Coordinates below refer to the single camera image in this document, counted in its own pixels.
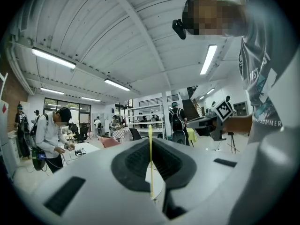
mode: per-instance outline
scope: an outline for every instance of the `fluorescent light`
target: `fluorescent light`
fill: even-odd
[[[217,45],[209,45],[208,46],[208,52],[206,54],[205,62],[203,64],[203,67],[202,67],[202,70],[201,70],[201,73],[200,73],[201,75],[206,74],[207,69],[209,68],[210,63],[211,63],[211,61],[212,61],[212,59],[215,55],[217,47],[218,47]]]
[[[108,79],[108,78],[106,78],[106,79],[104,80],[104,82],[105,82],[105,83],[108,83],[108,84],[110,84],[110,85],[112,85],[112,86],[115,86],[115,87],[117,87],[117,88],[121,88],[121,89],[123,89],[123,90],[125,90],[125,91],[130,91],[129,88],[124,87],[123,85],[121,85],[121,84],[119,84],[119,83],[113,82],[112,80],[110,80],[110,79]]]
[[[39,49],[37,49],[35,47],[32,48],[32,53],[34,55],[38,56],[38,57],[45,58],[47,60],[59,63],[61,65],[64,65],[64,66],[72,68],[72,69],[74,69],[76,67],[76,64],[73,63],[73,62],[69,62],[67,60],[61,59],[61,58],[59,58],[57,56],[54,56],[54,55],[52,55],[50,53],[44,52],[42,50],[39,50]]]
[[[92,98],[88,98],[88,97],[81,97],[82,99],[86,99],[86,100],[91,100],[91,101],[95,101],[95,102],[101,102],[98,99],[92,99]]]
[[[211,89],[211,90],[209,90],[209,92],[208,93],[206,93],[206,94],[210,94],[212,91],[214,90],[214,88],[213,89]]]
[[[58,94],[64,95],[63,92],[58,92],[58,91],[47,89],[47,88],[41,88],[41,90],[42,91],[46,91],[46,92],[54,92],[54,93],[58,93]]]

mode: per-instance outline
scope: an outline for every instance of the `pants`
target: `pants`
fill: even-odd
[[[184,134],[185,134],[185,136],[186,136],[186,146],[189,146],[187,127],[184,127],[183,132],[184,132]]]
[[[18,141],[23,158],[30,156],[30,150],[25,142],[24,133],[18,130]]]
[[[55,173],[57,170],[62,168],[61,154],[59,154],[55,158],[47,158],[46,163],[50,168],[51,172]]]

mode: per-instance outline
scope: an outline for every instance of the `metal shelving unit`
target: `metal shelving unit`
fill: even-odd
[[[142,106],[142,107],[135,107],[135,108],[129,108],[127,109],[128,111],[136,111],[136,110],[144,110],[144,109],[151,109],[151,108],[156,108],[157,110],[159,110],[158,112],[154,112],[154,113],[149,113],[149,114],[143,114],[142,116],[152,116],[152,115],[161,115],[160,119],[161,121],[148,121],[148,122],[136,122],[136,121],[131,121],[129,122],[129,127],[131,128],[136,128],[138,132],[148,132],[149,129],[148,128],[140,128],[139,125],[149,125],[149,124],[161,124],[161,128],[152,128],[152,132],[153,133],[162,133],[163,134],[163,138],[165,139],[165,121],[164,121],[164,108],[163,108],[163,103],[158,103],[158,104],[154,104],[154,105],[148,105],[148,106]],[[129,116],[129,118],[136,118],[136,117],[140,117],[141,115],[132,115]]]

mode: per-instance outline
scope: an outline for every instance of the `yellow stick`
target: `yellow stick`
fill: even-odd
[[[153,173],[152,173],[152,126],[149,125],[149,145],[150,145],[150,169],[151,169],[151,198],[153,198]]]

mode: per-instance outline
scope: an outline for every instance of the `white ceiling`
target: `white ceiling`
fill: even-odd
[[[181,40],[172,20],[181,17],[185,1],[28,0],[17,18],[18,65],[37,92],[46,87],[105,103],[226,78],[240,43],[216,36]],[[218,49],[207,75],[200,76],[209,44]],[[31,46],[76,61],[76,68],[38,58]],[[104,83],[108,77],[131,91]]]

